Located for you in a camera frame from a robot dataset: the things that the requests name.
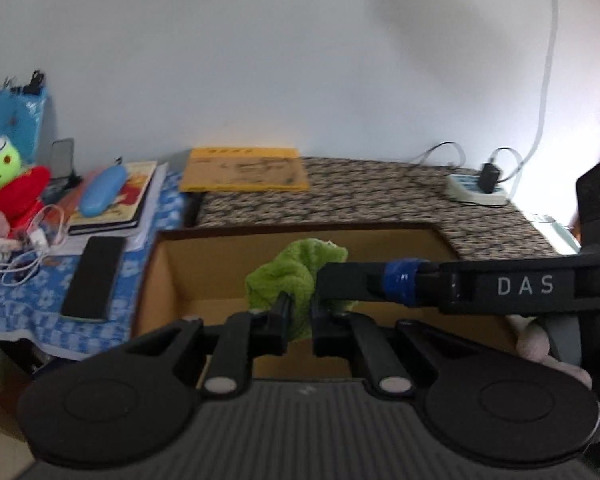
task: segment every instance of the cardboard box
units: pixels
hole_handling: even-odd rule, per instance
[[[346,247],[349,261],[458,259],[435,227],[427,224],[302,224],[161,232],[146,266],[132,334],[141,335],[191,315],[200,316],[206,325],[224,323],[228,316],[248,307],[244,298],[245,276],[272,260],[292,241],[307,237]],[[492,348],[515,350],[513,334],[503,317],[444,316],[433,308],[407,309],[393,303],[360,303],[355,310],[368,314],[380,325],[393,326],[398,319],[418,319]],[[349,376],[346,361],[316,358],[311,346],[311,340],[292,342],[285,356],[257,358],[254,376]]]

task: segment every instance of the blue floral tablecloth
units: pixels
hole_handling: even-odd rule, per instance
[[[6,287],[0,283],[0,340],[26,338],[48,354],[72,360],[125,342],[130,335],[142,270],[155,233],[181,225],[184,199],[178,192],[180,176],[167,175],[144,248],[123,256],[108,321],[79,322],[60,317],[60,307],[80,256],[52,256],[23,285]]]

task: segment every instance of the green cloth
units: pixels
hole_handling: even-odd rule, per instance
[[[315,291],[318,270],[327,263],[346,261],[348,252],[332,242],[306,238],[290,243],[271,262],[248,274],[245,281],[251,310],[269,310],[280,292],[295,300],[289,340],[311,337],[309,303]],[[350,310],[354,301],[332,301],[323,306],[341,312]]]

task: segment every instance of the power strip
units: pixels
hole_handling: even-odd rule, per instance
[[[502,186],[496,186],[493,193],[485,193],[478,187],[477,175],[446,176],[446,194],[452,200],[480,205],[505,205],[509,198]]]

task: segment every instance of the white wall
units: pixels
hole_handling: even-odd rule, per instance
[[[48,76],[84,170],[199,144],[478,167],[536,130],[547,0],[0,0],[0,81]],[[600,0],[560,0],[544,141],[517,203],[567,222],[600,156]],[[510,168],[503,155],[503,164]],[[434,159],[446,163],[449,153]]]

